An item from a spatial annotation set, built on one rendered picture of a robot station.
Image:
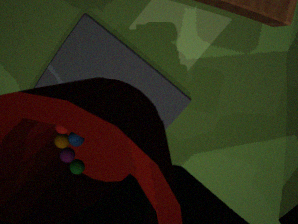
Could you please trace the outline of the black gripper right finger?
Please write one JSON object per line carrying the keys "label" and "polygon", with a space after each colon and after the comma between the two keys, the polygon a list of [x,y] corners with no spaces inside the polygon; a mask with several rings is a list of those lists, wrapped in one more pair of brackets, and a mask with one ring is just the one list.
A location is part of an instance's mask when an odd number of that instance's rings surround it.
{"label": "black gripper right finger", "polygon": [[182,224],[249,224],[184,167],[172,165]]}

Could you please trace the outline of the yellow marble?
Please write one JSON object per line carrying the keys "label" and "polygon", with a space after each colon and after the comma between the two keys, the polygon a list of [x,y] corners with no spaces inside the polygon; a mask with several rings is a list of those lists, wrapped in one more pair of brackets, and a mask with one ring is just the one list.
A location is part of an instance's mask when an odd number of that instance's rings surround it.
{"label": "yellow marble", "polygon": [[56,147],[59,148],[65,148],[67,145],[69,145],[67,133],[65,133],[65,135],[61,135],[61,133],[59,133],[59,135],[56,135],[55,140],[53,141],[55,141]]}

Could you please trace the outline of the purple marble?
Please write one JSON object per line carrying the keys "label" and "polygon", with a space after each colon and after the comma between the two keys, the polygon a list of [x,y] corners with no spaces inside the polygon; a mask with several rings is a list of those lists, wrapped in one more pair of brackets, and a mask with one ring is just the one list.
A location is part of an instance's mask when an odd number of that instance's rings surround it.
{"label": "purple marble", "polygon": [[71,147],[65,147],[60,151],[60,160],[64,161],[64,163],[71,163],[74,156],[76,156],[76,152]]}

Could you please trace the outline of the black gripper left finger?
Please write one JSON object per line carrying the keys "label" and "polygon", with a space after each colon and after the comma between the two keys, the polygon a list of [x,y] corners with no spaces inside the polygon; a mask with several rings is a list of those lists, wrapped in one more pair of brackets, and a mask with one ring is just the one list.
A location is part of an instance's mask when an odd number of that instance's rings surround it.
{"label": "black gripper left finger", "polygon": [[146,224],[149,208],[148,196],[129,173],[100,200],[60,224]]}

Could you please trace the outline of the green marble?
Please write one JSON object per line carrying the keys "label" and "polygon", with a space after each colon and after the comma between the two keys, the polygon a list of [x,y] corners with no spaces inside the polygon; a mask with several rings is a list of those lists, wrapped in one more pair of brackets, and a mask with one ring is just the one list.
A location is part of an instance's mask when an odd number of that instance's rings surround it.
{"label": "green marble", "polygon": [[81,175],[82,172],[85,171],[85,163],[80,159],[74,159],[71,161],[71,167],[69,167],[74,175]]}

